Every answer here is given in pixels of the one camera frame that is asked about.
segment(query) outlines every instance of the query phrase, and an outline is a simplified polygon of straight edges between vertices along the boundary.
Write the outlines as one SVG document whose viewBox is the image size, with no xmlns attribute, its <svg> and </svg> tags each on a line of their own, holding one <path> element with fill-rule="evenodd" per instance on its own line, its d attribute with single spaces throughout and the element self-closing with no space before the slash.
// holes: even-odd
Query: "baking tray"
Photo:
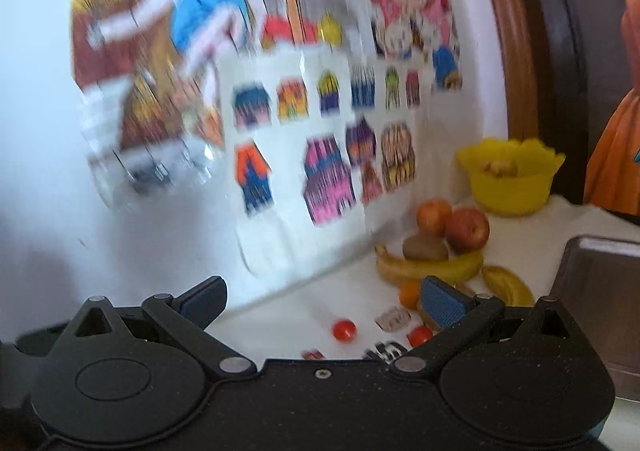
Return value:
<svg viewBox="0 0 640 451">
<path fill-rule="evenodd" d="M 562 299 L 600 355 L 616 396 L 640 401 L 640 244 L 573 238 L 551 295 Z"/>
</svg>

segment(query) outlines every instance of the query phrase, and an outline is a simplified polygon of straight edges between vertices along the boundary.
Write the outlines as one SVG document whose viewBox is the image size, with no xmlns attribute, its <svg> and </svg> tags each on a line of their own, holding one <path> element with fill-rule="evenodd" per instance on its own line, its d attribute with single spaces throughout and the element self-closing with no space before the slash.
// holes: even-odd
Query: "yellow bowl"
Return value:
<svg viewBox="0 0 640 451">
<path fill-rule="evenodd" d="M 461 149 L 456 157 L 469 175 L 476 201 L 500 216 L 526 216 L 542 209 L 566 158 L 538 139 L 520 142 L 497 138 Z M 494 176 L 484 170 L 488 163 L 515 164 L 517 176 Z"/>
</svg>

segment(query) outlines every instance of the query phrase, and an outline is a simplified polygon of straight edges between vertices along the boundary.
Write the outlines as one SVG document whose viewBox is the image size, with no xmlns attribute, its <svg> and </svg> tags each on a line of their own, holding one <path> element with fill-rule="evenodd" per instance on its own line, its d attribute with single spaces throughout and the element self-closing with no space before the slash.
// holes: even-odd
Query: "cartoon girl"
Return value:
<svg viewBox="0 0 640 451">
<path fill-rule="evenodd" d="M 173 11 L 170 27 L 175 49 L 182 56 L 178 69 L 176 99 L 184 100 L 195 85 L 196 72 L 204 68 L 202 100 L 208 111 L 204 133 L 213 142 L 220 141 L 218 78 L 216 63 L 229 53 L 245 46 L 259 47 L 266 19 L 263 0 L 141 0 L 134 8 L 98 21 L 88 31 L 89 44 L 98 49 L 102 44 L 128 39 L 151 27 L 167 12 Z M 250 11 L 254 25 L 250 26 Z"/>
<path fill-rule="evenodd" d="M 376 41 L 384 45 L 388 56 L 407 59 L 417 49 L 425 59 L 433 56 L 438 85 L 455 86 L 458 67 L 449 48 L 451 24 L 442 7 L 442 0 L 371 0 L 377 5 Z M 410 48 L 403 39 L 410 37 Z"/>
<path fill-rule="evenodd" d="M 587 166 L 585 202 L 640 214 L 640 0 L 624 0 L 622 17 L 633 88 L 607 124 Z"/>
</svg>

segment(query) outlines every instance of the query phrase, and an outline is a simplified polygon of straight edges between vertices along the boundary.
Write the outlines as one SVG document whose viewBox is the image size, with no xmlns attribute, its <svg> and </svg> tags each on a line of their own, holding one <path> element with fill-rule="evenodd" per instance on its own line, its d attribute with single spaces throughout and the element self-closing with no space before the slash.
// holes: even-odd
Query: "blue dress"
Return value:
<svg viewBox="0 0 640 451">
<path fill-rule="evenodd" d="M 249 23 L 245 0 L 180 0 L 176 4 L 171 23 L 171 40 L 178 53 L 184 53 L 193 35 L 220 6 L 226 4 L 236 5 L 244 17 L 244 23 Z"/>
</svg>

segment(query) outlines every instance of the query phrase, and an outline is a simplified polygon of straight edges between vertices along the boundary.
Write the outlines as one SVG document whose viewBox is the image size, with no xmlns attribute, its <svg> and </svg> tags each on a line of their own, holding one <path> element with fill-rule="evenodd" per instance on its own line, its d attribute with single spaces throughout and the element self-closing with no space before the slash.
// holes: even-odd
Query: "woman in orange dress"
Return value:
<svg viewBox="0 0 640 451">
<path fill-rule="evenodd" d="M 587 166 L 585 202 L 640 215 L 640 0 L 625 0 L 622 35 L 633 88 L 622 100 Z"/>
</svg>

